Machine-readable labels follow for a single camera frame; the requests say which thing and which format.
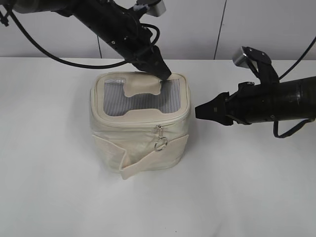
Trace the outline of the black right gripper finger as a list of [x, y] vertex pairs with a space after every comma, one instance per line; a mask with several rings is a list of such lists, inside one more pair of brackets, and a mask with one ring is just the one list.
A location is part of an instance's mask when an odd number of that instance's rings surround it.
[[214, 121], [221, 125], [233, 125], [233, 119], [227, 116], [226, 99], [229, 96], [228, 92], [222, 92], [213, 100], [195, 107], [196, 118]]

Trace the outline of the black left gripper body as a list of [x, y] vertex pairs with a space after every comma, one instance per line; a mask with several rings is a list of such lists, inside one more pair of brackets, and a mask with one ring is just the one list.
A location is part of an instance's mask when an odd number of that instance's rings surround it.
[[152, 32], [140, 22], [145, 11], [134, 11], [133, 6], [124, 8], [114, 0], [76, 0], [74, 16], [125, 61], [132, 62], [129, 46], [154, 46], [151, 42]]

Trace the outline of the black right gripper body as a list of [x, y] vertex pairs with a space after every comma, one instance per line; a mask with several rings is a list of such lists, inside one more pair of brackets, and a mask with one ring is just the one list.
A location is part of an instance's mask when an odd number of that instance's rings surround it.
[[234, 122], [243, 125], [253, 123], [280, 121], [277, 112], [278, 92], [281, 84], [258, 84], [243, 82], [232, 95], [222, 93], [222, 125], [232, 125]]

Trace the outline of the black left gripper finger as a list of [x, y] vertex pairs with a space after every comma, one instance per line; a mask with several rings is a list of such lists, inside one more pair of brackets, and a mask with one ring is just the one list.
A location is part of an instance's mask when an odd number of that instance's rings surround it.
[[130, 57], [133, 57], [131, 64], [138, 70], [151, 74], [160, 80], [167, 80], [171, 76], [169, 67], [164, 62], [160, 49], [154, 46], [128, 47]]

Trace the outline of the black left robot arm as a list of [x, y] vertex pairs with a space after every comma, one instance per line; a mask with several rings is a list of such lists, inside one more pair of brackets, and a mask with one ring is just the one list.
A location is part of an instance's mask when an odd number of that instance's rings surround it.
[[[111, 69], [130, 63], [138, 70], [161, 80], [167, 80], [171, 75], [156, 45], [160, 37], [159, 28], [140, 21], [145, 14], [154, 17], [164, 14], [166, 7], [162, 0], [137, 0], [130, 8], [124, 8], [113, 0], [2, 0], [0, 4], [6, 10], [6, 14], [0, 16], [0, 22], [8, 26], [8, 18], [11, 18], [34, 47], [59, 63], [95, 70]], [[56, 12], [64, 17], [74, 16], [124, 60], [103, 66], [63, 60], [42, 48], [25, 30], [15, 12]]]

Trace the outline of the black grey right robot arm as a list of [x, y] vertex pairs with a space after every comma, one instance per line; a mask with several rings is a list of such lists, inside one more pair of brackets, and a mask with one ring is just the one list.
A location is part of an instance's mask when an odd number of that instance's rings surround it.
[[316, 117], [316, 79], [314, 77], [276, 84], [243, 82], [234, 94], [220, 93], [195, 108], [197, 119], [224, 126], [234, 122], [253, 123], [314, 119]]

